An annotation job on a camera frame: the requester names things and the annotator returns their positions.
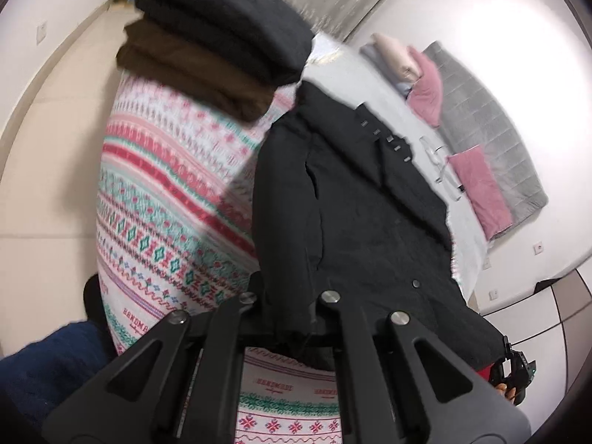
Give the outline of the black coat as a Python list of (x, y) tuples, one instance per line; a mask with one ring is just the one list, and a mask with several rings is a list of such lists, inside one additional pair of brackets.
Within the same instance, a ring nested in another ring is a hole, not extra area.
[(472, 368), (489, 367), (503, 337), (465, 303), (447, 220), (404, 138), (368, 107), (301, 83), (256, 165), (252, 235), (267, 323), (319, 333), (314, 304), (332, 290), (370, 325), (405, 311)]

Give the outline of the wardrobe with sliding doors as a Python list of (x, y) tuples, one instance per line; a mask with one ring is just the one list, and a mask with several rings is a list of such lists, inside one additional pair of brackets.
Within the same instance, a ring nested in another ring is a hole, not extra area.
[(591, 351), (591, 263), (517, 303), (486, 315), (537, 363), (520, 409), (537, 431), (574, 385)]

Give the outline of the blue trouser leg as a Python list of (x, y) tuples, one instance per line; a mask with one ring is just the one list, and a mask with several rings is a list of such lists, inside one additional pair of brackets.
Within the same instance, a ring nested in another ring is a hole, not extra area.
[(68, 324), (1, 360), (1, 441), (42, 443), (46, 417), (117, 356), (108, 329)]

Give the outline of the patterned pink green blanket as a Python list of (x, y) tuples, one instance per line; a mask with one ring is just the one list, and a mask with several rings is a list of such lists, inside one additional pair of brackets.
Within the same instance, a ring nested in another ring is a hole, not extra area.
[(96, 204), (97, 268), (115, 349), (169, 312), (214, 310), (258, 270), (251, 238), (257, 154), (295, 102), (279, 88), (244, 123), (124, 72), (107, 120)]

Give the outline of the pink pillow near headboard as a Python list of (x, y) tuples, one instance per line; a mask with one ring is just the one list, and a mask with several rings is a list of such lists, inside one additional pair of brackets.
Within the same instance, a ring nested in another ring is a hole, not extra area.
[(448, 163), (465, 190), (487, 241), (513, 226), (513, 217), (480, 145), (454, 154)]

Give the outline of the grey bed headboard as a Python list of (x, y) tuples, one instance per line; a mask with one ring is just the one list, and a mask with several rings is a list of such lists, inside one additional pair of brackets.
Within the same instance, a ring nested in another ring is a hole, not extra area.
[(482, 147), (513, 225), (520, 226), (549, 202), (524, 141), (489, 90), (441, 43), (434, 41), (423, 54), (443, 83), (441, 137), (455, 154)]

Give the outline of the pink pillow on pile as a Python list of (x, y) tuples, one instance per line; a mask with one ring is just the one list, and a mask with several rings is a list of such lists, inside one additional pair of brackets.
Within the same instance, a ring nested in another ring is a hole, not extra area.
[(441, 123), (444, 87), (437, 65), (424, 53), (409, 46), (408, 52), (423, 73), (407, 95), (407, 105), (414, 114), (432, 128)]

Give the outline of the brown folded sweater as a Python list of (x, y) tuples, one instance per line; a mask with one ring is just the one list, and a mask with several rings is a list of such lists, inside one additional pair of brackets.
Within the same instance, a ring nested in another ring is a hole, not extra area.
[(260, 83), (198, 44), (143, 18), (128, 24), (124, 32), (127, 40), (117, 51), (120, 68), (244, 122), (258, 120), (271, 106), (276, 85)]

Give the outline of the dark grey folded sweater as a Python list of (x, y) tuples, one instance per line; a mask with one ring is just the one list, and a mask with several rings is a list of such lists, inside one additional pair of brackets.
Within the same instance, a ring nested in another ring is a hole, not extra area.
[(276, 87), (300, 80), (314, 33), (283, 0), (135, 0), (162, 24)]

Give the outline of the wall socket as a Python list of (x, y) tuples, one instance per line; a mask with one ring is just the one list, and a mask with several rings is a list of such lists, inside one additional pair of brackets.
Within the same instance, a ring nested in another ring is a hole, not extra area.
[(544, 250), (544, 246), (542, 243), (535, 243), (533, 246), (534, 249), (534, 254), (538, 255), (539, 253), (541, 253)]

